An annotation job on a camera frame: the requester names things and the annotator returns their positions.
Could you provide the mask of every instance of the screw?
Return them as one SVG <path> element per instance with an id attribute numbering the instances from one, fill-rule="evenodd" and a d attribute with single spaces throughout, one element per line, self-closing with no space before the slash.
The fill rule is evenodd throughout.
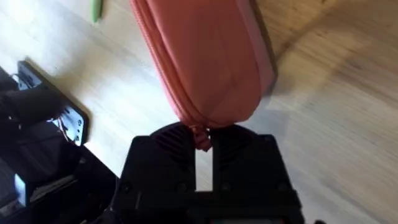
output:
<path id="1" fill-rule="evenodd" d="M 120 191 L 124 194 L 127 194 L 132 189 L 132 186 L 129 182 L 123 183 L 120 185 Z"/>
<path id="2" fill-rule="evenodd" d="M 223 183 L 223 185 L 221 186 L 221 189 L 225 190 L 225 191 L 230 191 L 231 190 L 231 184 Z"/>
<path id="3" fill-rule="evenodd" d="M 288 186 L 285 183 L 280 183 L 279 186 L 278 186 L 278 190 L 279 191 L 285 191 L 287 189 L 288 189 Z"/>
<path id="4" fill-rule="evenodd" d="M 271 141 L 271 137 L 270 136 L 264 136 L 264 140 L 265 141 Z"/>
<path id="5" fill-rule="evenodd" d="M 178 184 L 178 185 L 177 185 L 177 190 L 178 190 L 179 192 L 184 192 L 184 191 L 187 190 L 187 185 L 184 184 L 184 183 Z"/>

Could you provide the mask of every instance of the zipper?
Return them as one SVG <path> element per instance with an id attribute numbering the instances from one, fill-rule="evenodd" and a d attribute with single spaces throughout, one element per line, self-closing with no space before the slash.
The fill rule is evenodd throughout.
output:
<path id="1" fill-rule="evenodd" d="M 134 3 L 134 1 L 135 0 L 130 0 L 130 4 L 131 4 L 131 7 L 134 10 L 134 13 L 137 15 L 137 21 L 138 21 L 139 26 L 141 27 L 141 31 L 144 34 L 144 37 L 145 37 L 146 40 L 152 40 L 150 35 L 147 33 L 147 29 L 146 28 L 148 26 L 145 24 L 144 16 L 142 15 L 141 11 L 138 9 L 138 7 L 140 7 L 140 5 L 139 5 L 139 3 Z M 151 44 L 147 44 L 147 45 L 150 48 L 151 54 L 155 55 L 155 53 L 154 53 L 154 52 L 156 52 L 155 48 Z M 162 68 L 162 66 L 158 62 L 158 59 L 156 57 L 153 57 L 153 58 L 154 58 L 156 66 L 158 68 Z M 167 81 L 167 78 L 165 78 L 165 76 L 164 76 L 164 74 L 162 72 L 159 72 L 159 73 L 160 73 L 160 76 L 161 76 L 163 82 L 165 83 L 165 86 L 166 86 L 167 90 L 170 93 L 170 97 L 171 97 L 172 101 L 174 102 L 174 105 L 176 105 L 176 107 L 179 110 L 179 113 L 182 115 L 182 117 L 183 118 L 189 118 L 188 120 L 189 121 L 194 121 L 193 123 L 199 123 L 199 122 L 196 122 L 191 116 L 187 116 L 188 113 L 181 106 L 181 104 L 178 102 L 178 100 L 175 99 L 176 98 L 176 94 L 174 93 L 173 88 L 171 88 L 172 85 Z"/>

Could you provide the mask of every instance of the wooden floor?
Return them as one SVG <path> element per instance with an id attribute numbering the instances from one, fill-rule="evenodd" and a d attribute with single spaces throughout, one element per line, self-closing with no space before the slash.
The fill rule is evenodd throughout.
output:
<path id="1" fill-rule="evenodd" d="M 280 76 L 244 125 L 278 139 L 309 223 L 398 223 L 398 1 L 258 3 Z M 90 1 L 1 0 L 0 66 L 24 58 L 90 112 L 86 146 L 117 174 L 134 136 L 177 120 L 128 0 L 99 24 Z"/>

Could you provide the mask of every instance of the metal bracket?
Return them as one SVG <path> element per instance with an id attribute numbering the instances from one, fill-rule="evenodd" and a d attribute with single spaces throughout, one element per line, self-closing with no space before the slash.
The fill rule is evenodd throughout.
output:
<path id="1" fill-rule="evenodd" d="M 72 103 L 57 87 L 51 84 L 44 76 L 37 71 L 29 62 L 18 62 L 19 90 L 26 90 L 44 84 L 49 90 L 59 93 L 65 105 L 60 115 L 65 128 L 65 134 L 71 142 L 81 146 L 87 142 L 88 116 L 79 107 Z M 59 128 L 58 120 L 52 121 Z"/>

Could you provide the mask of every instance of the black metal bracket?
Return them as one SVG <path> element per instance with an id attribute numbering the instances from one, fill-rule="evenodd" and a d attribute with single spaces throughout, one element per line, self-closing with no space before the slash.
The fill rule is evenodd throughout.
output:
<path id="1" fill-rule="evenodd" d="M 57 87 L 51 84 L 39 71 L 29 62 L 18 62 L 19 90 L 27 90 L 44 84 L 49 90 L 59 94 L 64 105 L 60 119 L 64 125 L 65 134 L 71 142 L 81 146 L 87 142 L 89 118 L 77 105 L 72 103 Z M 53 124 L 59 128 L 57 119 Z"/>

